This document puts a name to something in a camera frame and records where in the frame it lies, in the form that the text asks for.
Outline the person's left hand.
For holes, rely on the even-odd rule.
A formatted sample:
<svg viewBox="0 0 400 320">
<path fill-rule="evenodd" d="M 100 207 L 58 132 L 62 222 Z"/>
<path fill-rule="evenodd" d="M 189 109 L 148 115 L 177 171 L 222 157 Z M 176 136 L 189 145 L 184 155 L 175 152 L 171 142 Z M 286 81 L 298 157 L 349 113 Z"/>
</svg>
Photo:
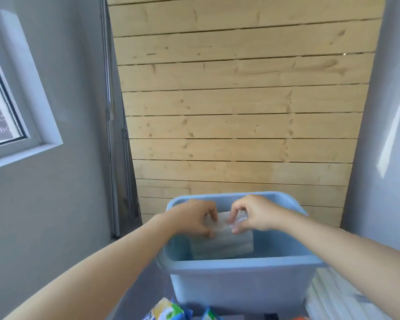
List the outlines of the person's left hand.
<svg viewBox="0 0 400 320">
<path fill-rule="evenodd" d="M 178 204 L 166 211 L 163 222 L 172 236 L 189 235 L 198 228 L 211 228 L 205 224 L 206 217 L 213 222 L 218 221 L 218 211 L 213 201 L 190 199 L 185 203 Z"/>
</svg>

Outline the person's right hand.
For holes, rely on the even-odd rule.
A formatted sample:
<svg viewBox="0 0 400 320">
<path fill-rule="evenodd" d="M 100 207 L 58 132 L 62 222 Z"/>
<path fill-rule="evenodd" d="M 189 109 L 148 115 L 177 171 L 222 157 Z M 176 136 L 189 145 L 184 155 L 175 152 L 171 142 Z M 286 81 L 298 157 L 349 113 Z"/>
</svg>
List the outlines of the person's right hand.
<svg viewBox="0 0 400 320">
<path fill-rule="evenodd" d="M 239 212 L 244 211 L 247 217 L 236 221 Z M 258 194 L 249 194 L 232 203 L 228 222 L 251 222 L 252 230 L 277 230 L 281 225 L 282 209 L 272 201 Z"/>
</svg>

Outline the clear plastic packet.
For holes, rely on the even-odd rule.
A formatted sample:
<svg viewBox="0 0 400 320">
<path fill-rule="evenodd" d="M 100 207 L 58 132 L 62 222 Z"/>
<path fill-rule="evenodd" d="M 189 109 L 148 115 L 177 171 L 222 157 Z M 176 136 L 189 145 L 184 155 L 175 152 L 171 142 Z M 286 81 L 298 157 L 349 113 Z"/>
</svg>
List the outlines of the clear plastic packet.
<svg viewBox="0 0 400 320">
<path fill-rule="evenodd" d="M 213 236 L 190 237 L 192 258 L 194 260 L 214 260 L 239 258 L 254 251 L 254 235 L 252 230 L 246 230 L 240 234 L 234 234 L 233 228 L 238 222 L 246 220 L 246 211 L 239 211 L 234 223 L 229 223 L 230 211 L 219 212 L 218 221 L 214 222 L 207 215 L 204 224 L 212 229 Z"/>
</svg>

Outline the person's left forearm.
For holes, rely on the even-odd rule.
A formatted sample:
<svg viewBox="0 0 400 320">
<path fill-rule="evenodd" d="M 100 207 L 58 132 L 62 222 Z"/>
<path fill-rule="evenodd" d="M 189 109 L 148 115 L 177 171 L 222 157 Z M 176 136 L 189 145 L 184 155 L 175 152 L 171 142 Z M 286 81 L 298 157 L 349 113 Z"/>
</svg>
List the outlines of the person's left forearm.
<svg viewBox="0 0 400 320">
<path fill-rule="evenodd" d="M 3 320 L 105 320 L 174 234 L 166 213 L 82 260 Z"/>
</svg>

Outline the person's right forearm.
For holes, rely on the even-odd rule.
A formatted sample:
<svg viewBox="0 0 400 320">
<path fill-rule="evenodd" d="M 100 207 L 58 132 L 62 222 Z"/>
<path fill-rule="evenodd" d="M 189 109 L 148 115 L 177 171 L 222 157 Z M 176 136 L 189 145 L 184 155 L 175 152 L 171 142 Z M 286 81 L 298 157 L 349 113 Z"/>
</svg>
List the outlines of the person's right forearm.
<svg viewBox="0 0 400 320">
<path fill-rule="evenodd" d="M 400 251 L 286 209 L 270 224 L 300 241 L 393 320 L 400 320 Z"/>
</svg>

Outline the blue plastic bin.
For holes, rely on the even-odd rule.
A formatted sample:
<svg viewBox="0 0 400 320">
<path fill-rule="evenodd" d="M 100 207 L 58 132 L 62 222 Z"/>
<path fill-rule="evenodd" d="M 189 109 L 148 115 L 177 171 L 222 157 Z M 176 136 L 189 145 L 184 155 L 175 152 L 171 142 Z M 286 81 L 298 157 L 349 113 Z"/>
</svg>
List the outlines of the blue plastic bin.
<svg viewBox="0 0 400 320">
<path fill-rule="evenodd" d="M 273 314 L 302 305 L 318 268 L 326 264 L 292 236 L 254 231 L 254 251 L 240 258 L 194 260 L 189 239 L 173 237 L 157 255 L 178 302 L 194 310 Z"/>
</svg>

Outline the blue green snack packet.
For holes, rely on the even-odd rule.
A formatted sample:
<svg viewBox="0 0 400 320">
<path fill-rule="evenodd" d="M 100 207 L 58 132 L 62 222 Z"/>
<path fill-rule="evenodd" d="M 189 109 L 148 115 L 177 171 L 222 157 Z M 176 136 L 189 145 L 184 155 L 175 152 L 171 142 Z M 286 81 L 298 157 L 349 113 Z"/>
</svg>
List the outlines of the blue green snack packet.
<svg viewBox="0 0 400 320">
<path fill-rule="evenodd" d="M 201 316 L 200 320 L 224 320 L 215 310 L 207 307 Z"/>
</svg>

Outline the white ribbed sheets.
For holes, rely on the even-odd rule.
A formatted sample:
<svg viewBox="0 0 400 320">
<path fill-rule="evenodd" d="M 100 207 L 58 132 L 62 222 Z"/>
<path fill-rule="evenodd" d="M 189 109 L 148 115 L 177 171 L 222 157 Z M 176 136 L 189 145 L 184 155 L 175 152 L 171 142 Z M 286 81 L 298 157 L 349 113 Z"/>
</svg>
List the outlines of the white ribbed sheets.
<svg viewBox="0 0 400 320">
<path fill-rule="evenodd" d="M 392 320 L 333 268 L 319 268 L 304 306 L 310 320 Z"/>
</svg>

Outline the grey vertical pipe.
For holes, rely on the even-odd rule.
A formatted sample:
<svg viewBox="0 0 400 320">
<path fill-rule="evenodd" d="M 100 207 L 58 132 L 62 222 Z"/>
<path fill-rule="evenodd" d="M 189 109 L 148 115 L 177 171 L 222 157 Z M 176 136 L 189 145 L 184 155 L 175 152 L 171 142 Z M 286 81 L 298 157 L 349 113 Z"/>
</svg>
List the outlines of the grey vertical pipe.
<svg viewBox="0 0 400 320">
<path fill-rule="evenodd" d="M 101 33 L 102 45 L 104 52 L 104 72 L 106 84 L 107 106 L 105 110 L 107 125 L 107 143 L 108 143 L 108 159 L 110 170 L 110 187 L 112 196 L 112 238 L 121 237 L 119 224 L 119 206 L 118 206 L 118 182 L 116 169 L 116 153 L 114 141 L 114 89 L 112 76 L 112 56 L 111 56 L 111 27 L 108 12 L 107 0 L 100 0 L 101 13 Z"/>
</svg>

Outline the white framed window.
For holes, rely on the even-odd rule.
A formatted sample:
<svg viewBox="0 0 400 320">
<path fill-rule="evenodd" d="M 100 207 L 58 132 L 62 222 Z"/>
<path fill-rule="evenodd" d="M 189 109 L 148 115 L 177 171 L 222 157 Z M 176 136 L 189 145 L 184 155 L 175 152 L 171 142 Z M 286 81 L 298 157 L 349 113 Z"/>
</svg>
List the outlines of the white framed window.
<svg viewBox="0 0 400 320">
<path fill-rule="evenodd" d="M 63 145 L 12 0 L 0 0 L 0 111 L 11 134 L 0 168 Z"/>
</svg>

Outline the grey metal rail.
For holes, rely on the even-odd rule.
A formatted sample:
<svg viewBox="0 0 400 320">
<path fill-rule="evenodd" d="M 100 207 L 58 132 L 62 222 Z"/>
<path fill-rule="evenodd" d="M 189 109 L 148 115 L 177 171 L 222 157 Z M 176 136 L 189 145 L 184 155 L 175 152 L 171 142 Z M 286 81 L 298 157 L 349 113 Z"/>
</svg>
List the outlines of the grey metal rail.
<svg viewBox="0 0 400 320">
<path fill-rule="evenodd" d="M 139 197 L 133 167 L 133 159 L 130 151 L 128 130 L 126 128 L 123 128 L 121 129 L 121 133 L 126 178 L 126 199 L 124 202 L 128 210 L 129 223 L 133 227 L 139 227 L 142 226 L 143 222 L 140 213 Z"/>
</svg>

